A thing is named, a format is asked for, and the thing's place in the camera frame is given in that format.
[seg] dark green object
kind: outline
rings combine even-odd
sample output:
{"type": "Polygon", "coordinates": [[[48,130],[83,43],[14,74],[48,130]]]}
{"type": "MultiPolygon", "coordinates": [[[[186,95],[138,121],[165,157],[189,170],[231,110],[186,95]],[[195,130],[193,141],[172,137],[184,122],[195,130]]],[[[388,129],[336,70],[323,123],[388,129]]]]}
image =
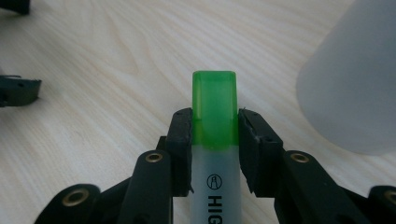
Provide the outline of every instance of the dark green object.
{"type": "Polygon", "coordinates": [[[210,150],[238,145],[236,77],[231,71],[197,71],[192,81],[192,144],[210,150]]]}

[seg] logo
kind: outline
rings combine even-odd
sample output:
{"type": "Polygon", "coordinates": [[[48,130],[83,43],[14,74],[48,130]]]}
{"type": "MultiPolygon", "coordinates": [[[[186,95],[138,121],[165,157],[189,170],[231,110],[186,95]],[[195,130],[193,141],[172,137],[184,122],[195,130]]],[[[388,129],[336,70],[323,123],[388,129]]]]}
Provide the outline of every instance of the logo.
{"type": "Polygon", "coordinates": [[[222,185],[221,177],[219,175],[210,175],[206,183],[210,189],[219,189],[222,185]]]}

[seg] marker pen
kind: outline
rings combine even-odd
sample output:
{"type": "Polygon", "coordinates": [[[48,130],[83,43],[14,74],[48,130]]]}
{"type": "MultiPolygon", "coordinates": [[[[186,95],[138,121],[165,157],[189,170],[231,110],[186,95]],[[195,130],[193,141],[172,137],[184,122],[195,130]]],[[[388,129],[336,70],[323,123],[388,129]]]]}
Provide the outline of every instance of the marker pen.
{"type": "Polygon", "coordinates": [[[191,223],[241,223],[235,73],[195,72],[192,113],[191,223]]]}

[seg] green cap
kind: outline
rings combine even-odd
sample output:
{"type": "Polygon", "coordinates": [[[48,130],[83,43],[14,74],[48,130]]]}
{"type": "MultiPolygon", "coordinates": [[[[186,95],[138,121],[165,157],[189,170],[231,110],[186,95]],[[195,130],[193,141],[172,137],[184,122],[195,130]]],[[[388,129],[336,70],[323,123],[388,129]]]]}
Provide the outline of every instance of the green cap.
{"type": "Polygon", "coordinates": [[[223,150],[238,145],[236,78],[231,71],[197,71],[192,78],[192,144],[223,150]]]}

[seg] light wood surface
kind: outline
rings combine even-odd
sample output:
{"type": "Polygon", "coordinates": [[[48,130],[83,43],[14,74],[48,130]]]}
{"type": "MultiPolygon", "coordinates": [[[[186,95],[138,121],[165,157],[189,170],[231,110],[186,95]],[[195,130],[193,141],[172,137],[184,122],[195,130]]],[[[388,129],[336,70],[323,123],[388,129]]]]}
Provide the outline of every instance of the light wood surface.
{"type": "MultiPolygon", "coordinates": [[[[270,123],[285,149],[310,153],[364,196],[396,186],[396,151],[366,156],[333,145],[307,122],[297,75],[352,0],[34,0],[31,15],[0,10],[0,67],[43,80],[40,98],[0,108],[0,223],[33,223],[77,183],[108,189],[191,106],[191,74],[233,70],[238,104],[270,123]]],[[[243,223],[277,223],[273,200],[250,195],[243,223]]],[[[175,199],[175,223],[189,223],[175,199]]]]}

